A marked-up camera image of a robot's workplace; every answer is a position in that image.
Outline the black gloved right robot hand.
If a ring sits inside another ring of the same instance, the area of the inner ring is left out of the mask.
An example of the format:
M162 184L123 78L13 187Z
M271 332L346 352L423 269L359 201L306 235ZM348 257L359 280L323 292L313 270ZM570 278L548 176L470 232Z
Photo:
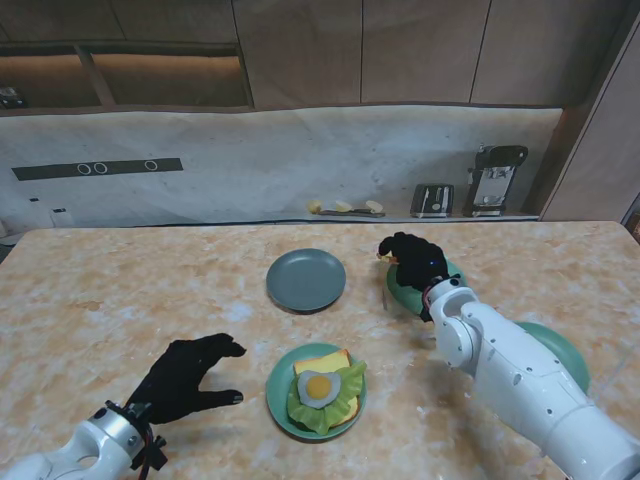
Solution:
M424 292L438 279L449 277L443 250L413 234L397 232L386 237L379 244L378 254L390 254L396 259L396 282L402 287L410 286Z

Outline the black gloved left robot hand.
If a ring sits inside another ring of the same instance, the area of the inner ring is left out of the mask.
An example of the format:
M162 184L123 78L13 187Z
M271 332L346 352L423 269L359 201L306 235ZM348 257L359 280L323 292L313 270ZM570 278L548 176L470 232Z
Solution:
M196 340L175 340L152 365L128 404L149 405L148 421L162 425L190 414L243 401L237 390L202 391L207 372L223 358L239 358L246 349L226 333Z

